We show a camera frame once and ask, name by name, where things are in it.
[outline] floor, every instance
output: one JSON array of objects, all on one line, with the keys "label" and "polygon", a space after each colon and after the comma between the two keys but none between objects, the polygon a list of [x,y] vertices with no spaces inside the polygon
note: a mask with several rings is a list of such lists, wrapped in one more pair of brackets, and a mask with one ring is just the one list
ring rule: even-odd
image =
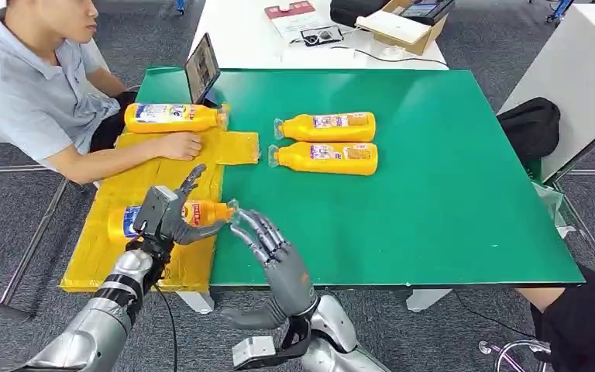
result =
[{"label": "floor", "polygon": [[[194,35],[203,1],[189,2],[178,17],[171,0],[100,0],[97,42],[112,71],[127,85],[139,84],[144,67],[181,64]],[[470,69],[490,104],[498,109],[553,31],[543,21],[549,3],[535,0],[458,0],[439,37],[452,68]],[[28,162],[10,145],[0,145],[0,165]],[[595,165],[595,154],[588,160]],[[60,178],[55,174],[0,174],[0,294],[15,270]],[[595,177],[568,177],[563,185],[595,237]],[[68,294],[57,287],[94,190],[71,185],[44,236],[36,259],[14,305],[37,312],[31,322],[0,319],[0,370],[7,370],[41,350],[85,304],[87,294]],[[567,238],[577,260],[595,268],[595,257],[577,233]],[[469,313],[448,295],[427,311],[407,311],[390,291],[337,291],[356,324],[363,345],[396,371],[490,371],[492,360],[479,353],[478,341],[505,344],[520,336]],[[256,307],[266,292],[223,292],[219,304]],[[532,332],[526,302],[507,288],[464,288],[465,304],[510,326]],[[158,294],[146,305],[115,370],[171,370],[169,318]],[[231,369],[230,348],[253,332],[230,329],[218,313],[199,315],[170,296],[177,321],[181,371]],[[527,354],[519,354],[532,367]],[[296,362],[277,368],[300,371]]]}]

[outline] gray polo shirt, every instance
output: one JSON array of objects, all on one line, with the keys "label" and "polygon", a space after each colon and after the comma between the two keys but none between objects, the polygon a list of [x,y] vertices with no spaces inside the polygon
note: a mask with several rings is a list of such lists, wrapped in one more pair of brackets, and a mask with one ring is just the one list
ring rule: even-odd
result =
[{"label": "gray polo shirt", "polygon": [[97,95],[85,77],[98,62],[84,46],[65,40],[51,66],[3,24],[0,10],[0,137],[42,163],[74,144],[87,153],[101,121],[119,111],[113,98]]}]

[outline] laptop screen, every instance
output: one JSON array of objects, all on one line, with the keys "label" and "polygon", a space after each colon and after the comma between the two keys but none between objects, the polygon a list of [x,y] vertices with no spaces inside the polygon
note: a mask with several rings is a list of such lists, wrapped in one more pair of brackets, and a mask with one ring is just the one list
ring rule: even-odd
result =
[{"label": "laptop screen", "polygon": [[206,33],[186,62],[186,76],[191,91],[193,103],[201,104],[208,90],[220,75],[218,61],[211,45],[211,39]]}]

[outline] yellow bottle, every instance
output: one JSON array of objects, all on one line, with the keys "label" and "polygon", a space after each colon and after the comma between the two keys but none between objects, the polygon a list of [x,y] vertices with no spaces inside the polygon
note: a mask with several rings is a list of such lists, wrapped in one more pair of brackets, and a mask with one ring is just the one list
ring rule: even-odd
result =
[{"label": "yellow bottle", "polygon": [[377,169],[377,146],[372,143],[307,143],[270,146],[271,167],[283,165],[294,171],[370,176]]},{"label": "yellow bottle", "polygon": [[286,121],[275,119],[275,138],[284,137],[313,142],[370,142],[375,137],[372,112],[295,116]]},{"label": "yellow bottle", "polygon": [[[126,244],[138,234],[133,230],[140,205],[132,205],[113,211],[108,217],[108,235],[114,243]],[[183,216],[188,225],[195,227],[210,226],[217,221],[229,221],[236,209],[238,201],[216,203],[211,200],[188,200],[184,204]]]},{"label": "yellow bottle", "polygon": [[208,108],[202,105],[133,103],[124,112],[126,128],[134,133],[202,132],[214,126],[227,128],[229,105]]}]

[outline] shirt collar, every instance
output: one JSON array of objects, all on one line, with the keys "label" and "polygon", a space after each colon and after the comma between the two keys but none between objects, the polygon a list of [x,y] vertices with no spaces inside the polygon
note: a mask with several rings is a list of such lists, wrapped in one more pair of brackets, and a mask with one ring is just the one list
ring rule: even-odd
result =
[{"label": "shirt collar", "polygon": [[5,19],[5,8],[0,9],[0,41],[6,45],[10,52],[15,53],[19,58],[31,65],[31,67],[38,70],[47,80],[62,73],[62,68],[51,66],[43,61],[42,58],[38,57],[26,45],[19,41],[19,39],[10,32],[8,27],[3,24],[3,19]]}]

